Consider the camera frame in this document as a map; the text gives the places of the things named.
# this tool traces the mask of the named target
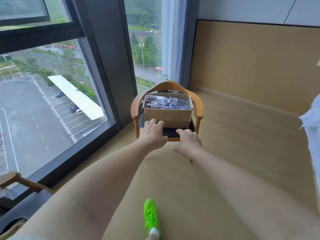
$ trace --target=green sneaker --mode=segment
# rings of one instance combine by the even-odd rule
[[[144,203],[143,213],[144,213],[144,221],[146,222],[146,224],[144,225],[144,228],[148,228],[148,235],[150,233],[151,228],[156,228],[159,231],[159,239],[160,239],[161,234],[160,234],[160,227],[158,222],[157,207],[153,199],[151,198],[146,199]]]

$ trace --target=box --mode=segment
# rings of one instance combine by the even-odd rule
[[[160,109],[160,108],[147,108],[147,96],[156,95],[163,97],[173,97],[177,99],[189,100],[189,109]],[[183,93],[148,93],[143,101],[144,118],[145,120],[156,119],[157,121],[163,120],[164,127],[167,128],[188,128],[191,121],[191,113],[193,109],[191,97],[189,94]]]

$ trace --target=lamp post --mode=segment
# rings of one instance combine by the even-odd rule
[[[142,43],[142,40],[140,40],[139,46],[141,47],[142,65],[143,65],[143,68],[144,68],[144,59],[143,59],[143,47],[144,47],[144,43]]]

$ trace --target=wall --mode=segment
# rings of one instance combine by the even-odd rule
[[[320,26],[320,0],[200,0],[199,19]]]
[[[199,20],[190,86],[303,114],[320,93],[320,29]]]

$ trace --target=window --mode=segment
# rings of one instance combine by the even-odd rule
[[[53,187],[132,122],[136,87],[124,4],[44,1],[50,21],[0,22],[0,174]],[[24,7],[9,14],[45,16]],[[13,204],[29,193],[10,189]]]
[[[162,75],[161,0],[124,0],[138,93]]]
[[[28,177],[108,118],[77,40],[0,56],[0,173]]]
[[[0,30],[70,21],[64,0],[0,0]]]

